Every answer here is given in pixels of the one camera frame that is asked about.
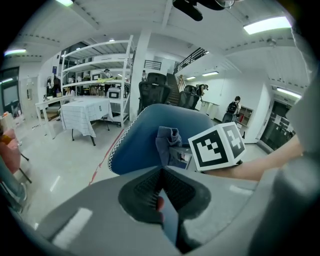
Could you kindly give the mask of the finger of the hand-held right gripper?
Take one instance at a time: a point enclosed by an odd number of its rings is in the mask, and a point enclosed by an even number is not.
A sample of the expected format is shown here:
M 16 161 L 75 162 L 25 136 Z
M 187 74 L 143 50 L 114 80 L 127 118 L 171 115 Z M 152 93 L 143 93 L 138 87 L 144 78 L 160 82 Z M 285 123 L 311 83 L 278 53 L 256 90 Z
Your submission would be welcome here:
M 169 160 L 167 165 L 174 167 L 179 167 L 181 165 L 179 147 L 169 147 Z

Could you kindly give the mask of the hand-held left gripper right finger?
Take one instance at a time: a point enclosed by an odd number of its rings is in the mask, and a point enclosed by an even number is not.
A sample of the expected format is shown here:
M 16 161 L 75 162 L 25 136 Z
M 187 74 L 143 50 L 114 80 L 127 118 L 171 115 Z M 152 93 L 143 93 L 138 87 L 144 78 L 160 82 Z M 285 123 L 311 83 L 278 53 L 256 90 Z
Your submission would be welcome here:
M 176 168 L 161 171 L 165 197 L 162 253 L 249 253 L 254 222 L 245 208 L 254 181 L 214 177 Z

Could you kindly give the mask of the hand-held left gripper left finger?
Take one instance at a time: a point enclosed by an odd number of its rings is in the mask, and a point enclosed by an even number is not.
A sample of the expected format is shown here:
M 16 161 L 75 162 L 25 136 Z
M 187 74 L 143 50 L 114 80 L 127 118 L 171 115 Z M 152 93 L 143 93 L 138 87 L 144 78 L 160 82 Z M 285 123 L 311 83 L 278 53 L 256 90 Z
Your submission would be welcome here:
M 85 187 L 45 216 L 37 227 L 49 242 L 78 209 L 92 212 L 66 252 L 76 256 L 179 256 L 159 224 L 134 220 L 122 208 L 118 194 L 127 182 L 144 175 L 148 167 L 104 179 Z

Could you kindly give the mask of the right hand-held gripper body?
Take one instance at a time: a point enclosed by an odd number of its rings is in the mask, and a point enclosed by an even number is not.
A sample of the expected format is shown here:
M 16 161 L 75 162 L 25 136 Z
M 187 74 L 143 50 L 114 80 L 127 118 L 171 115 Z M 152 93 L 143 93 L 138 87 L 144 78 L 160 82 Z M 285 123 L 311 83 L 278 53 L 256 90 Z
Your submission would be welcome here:
M 179 126 L 186 144 L 186 170 L 203 172 L 233 167 L 242 163 L 246 146 L 234 122 L 214 125 L 211 121 L 196 121 Z

